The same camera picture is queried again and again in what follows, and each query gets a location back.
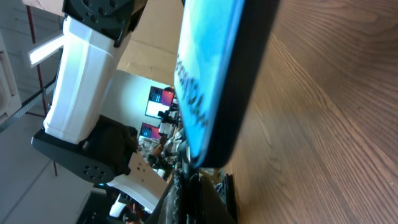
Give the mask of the Galaxy smartphone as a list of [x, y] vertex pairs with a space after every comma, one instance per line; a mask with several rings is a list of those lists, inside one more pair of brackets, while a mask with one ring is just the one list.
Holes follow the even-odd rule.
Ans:
[[174, 86], [193, 167], [231, 157], [278, 0], [186, 0]]

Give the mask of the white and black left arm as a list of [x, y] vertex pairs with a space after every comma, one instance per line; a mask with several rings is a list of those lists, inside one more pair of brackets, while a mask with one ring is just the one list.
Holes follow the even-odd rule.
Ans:
[[93, 184], [114, 187], [154, 212], [166, 181], [148, 165], [127, 126], [101, 114], [109, 83], [137, 27], [143, 0], [65, 0], [53, 102], [34, 149]]

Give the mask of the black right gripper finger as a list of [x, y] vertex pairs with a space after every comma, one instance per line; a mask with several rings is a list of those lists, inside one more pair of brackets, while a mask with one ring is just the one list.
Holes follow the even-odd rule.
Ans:
[[205, 176], [174, 174], [146, 224], [237, 224], [232, 175], [214, 186]]

